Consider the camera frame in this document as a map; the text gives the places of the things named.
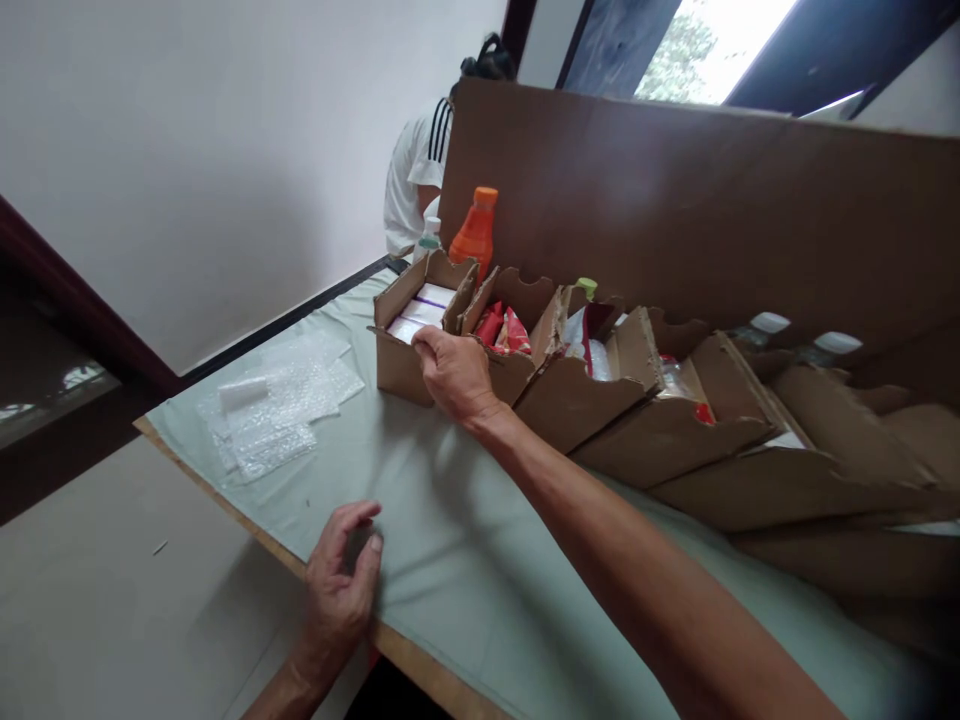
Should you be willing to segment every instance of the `light green tablecloth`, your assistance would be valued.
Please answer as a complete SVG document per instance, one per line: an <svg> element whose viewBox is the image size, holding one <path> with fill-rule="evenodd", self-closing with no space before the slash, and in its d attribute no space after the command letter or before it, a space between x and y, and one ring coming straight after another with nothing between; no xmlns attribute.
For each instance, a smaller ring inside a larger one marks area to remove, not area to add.
<svg viewBox="0 0 960 720"><path fill-rule="evenodd" d="M309 455L260 480L225 474L197 400L241 358L149 414L167 444L241 512L306 560L330 512L383 504L380 617L509 713L530 718L676 718L670 702L500 467L439 410L376 388L372 298L385 270L272 342L318 328L350 341L367 387L314 423ZM743 557L718 534L611 486L702 563L848 717L903 717L919 663L848 621L804 583Z"/></svg>

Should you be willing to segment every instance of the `wooden table edge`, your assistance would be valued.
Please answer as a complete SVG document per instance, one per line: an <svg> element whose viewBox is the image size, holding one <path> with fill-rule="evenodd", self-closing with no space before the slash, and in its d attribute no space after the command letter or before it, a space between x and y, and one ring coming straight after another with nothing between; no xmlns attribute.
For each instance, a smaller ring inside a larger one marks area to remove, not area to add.
<svg viewBox="0 0 960 720"><path fill-rule="evenodd" d="M146 416L137 418L133 422L133 426L167 459L172 461L184 475L209 495L227 515L240 523L270 554L283 563L290 572L303 580L306 564L277 542L276 539L264 532L262 528L217 492L216 488L200 477L193 468L181 460L160 437L160 433L157 432L149 418ZM376 618L371 622L370 639L374 647L396 665L404 675L416 683L437 705L458 720L511 719L511 715L463 682L456 674L422 650L416 643Z"/></svg>

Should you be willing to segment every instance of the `bubble wrap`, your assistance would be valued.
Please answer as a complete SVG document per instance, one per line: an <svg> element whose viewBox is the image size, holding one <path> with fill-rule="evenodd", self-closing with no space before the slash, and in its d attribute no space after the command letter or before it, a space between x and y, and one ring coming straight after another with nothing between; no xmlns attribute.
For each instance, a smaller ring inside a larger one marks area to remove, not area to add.
<svg viewBox="0 0 960 720"><path fill-rule="evenodd" d="M349 343L313 333L263 348L248 369L197 403L228 472L256 480L308 452L309 423L339 414L364 383L341 356Z"/></svg>
<svg viewBox="0 0 960 720"><path fill-rule="evenodd" d="M309 426L295 425L256 439L248 436L245 442L242 450L237 445L234 450L245 481L252 482L309 452L317 444L317 438Z"/></svg>

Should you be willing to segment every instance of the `orange bottle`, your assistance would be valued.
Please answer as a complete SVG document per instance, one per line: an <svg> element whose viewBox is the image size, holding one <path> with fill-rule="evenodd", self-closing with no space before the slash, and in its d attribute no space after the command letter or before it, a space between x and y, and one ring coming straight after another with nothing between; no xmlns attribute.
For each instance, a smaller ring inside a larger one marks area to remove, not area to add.
<svg viewBox="0 0 960 720"><path fill-rule="evenodd" d="M473 191L473 207L467 215L460 232L450 243L450 260L462 263L473 258L480 263L477 284L483 282L493 258L493 207L499 192L493 188L477 188Z"/></svg>

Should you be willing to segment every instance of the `white bottle cap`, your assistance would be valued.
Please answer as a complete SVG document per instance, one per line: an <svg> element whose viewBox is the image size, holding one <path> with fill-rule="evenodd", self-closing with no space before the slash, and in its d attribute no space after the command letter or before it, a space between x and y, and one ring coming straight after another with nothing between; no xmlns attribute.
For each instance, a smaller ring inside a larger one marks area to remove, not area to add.
<svg viewBox="0 0 960 720"><path fill-rule="evenodd" d="M847 353L852 353L854 350L857 350L863 345L862 342L857 340L852 335L845 335L844 333L837 332L824 333L814 340L813 344L821 350L832 352L834 355L846 355Z"/></svg>
<svg viewBox="0 0 960 720"><path fill-rule="evenodd" d="M783 315L777 315L776 313L760 313L750 321L750 324L757 330L763 330L763 332L773 335L783 330L790 324L790 321Z"/></svg>

